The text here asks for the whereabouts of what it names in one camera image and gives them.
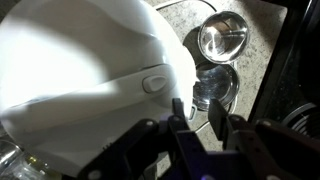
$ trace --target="granite countertop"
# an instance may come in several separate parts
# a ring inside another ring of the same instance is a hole
[[[155,6],[168,0],[145,0]],[[237,60],[240,77],[240,90],[235,114],[248,118],[258,93],[262,78],[279,36],[287,9],[259,0],[208,0],[218,12],[233,11],[240,14],[249,26],[250,41],[246,50]],[[197,45],[199,26],[214,11],[201,1],[186,1],[166,7],[159,11],[178,35],[180,41],[191,52],[196,62],[202,61]],[[207,121],[206,112],[197,112],[194,121],[189,123],[196,130]],[[198,137],[207,151],[222,150],[222,143],[217,141],[211,126],[206,126]],[[169,159],[158,163],[158,175],[169,166]]]

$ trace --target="white appliance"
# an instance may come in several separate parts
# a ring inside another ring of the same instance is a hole
[[[143,118],[189,115],[194,61],[140,0],[22,0],[0,25],[0,112],[8,134],[76,176]]]

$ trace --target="speckled countertop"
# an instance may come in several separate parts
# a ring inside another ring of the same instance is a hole
[[[146,0],[155,6],[168,0]],[[210,1],[217,11],[233,11],[247,22],[250,41],[244,53],[238,58],[237,70],[240,77],[240,90],[235,114],[248,118],[258,93],[262,78],[279,36],[287,9],[259,0],[214,0]],[[214,11],[200,1],[186,1],[160,10],[160,14],[169,22],[181,42],[189,49],[196,62],[203,57],[197,46],[199,26]],[[189,123],[195,130],[207,121],[206,112],[198,112],[195,120]],[[211,126],[198,133],[206,150],[221,150]],[[168,158],[158,163],[158,175],[169,165]]]

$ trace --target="metal cup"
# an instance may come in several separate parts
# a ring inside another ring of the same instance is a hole
[[[201,26],[198,45],[201,53],[211,62],[229,64],[244,50],[249,40],[248,25],[230,11],[209,17]]]
[[[21,154],[17,145],[0,140],[0,174]]]

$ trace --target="stainless steel bowl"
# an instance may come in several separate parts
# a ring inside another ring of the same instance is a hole
[[[240,15],[230,11],[209,17],[198,34],[201,53],[217,64],[234,61],[243,52],[248,41],[247,23]]]
[[[226,107],[238,94],[239,77],[231,65],[202,62],[197,65],[197,78],[198,82],[193,87],[193,103],[198,109],[207,111],[212,98]]]

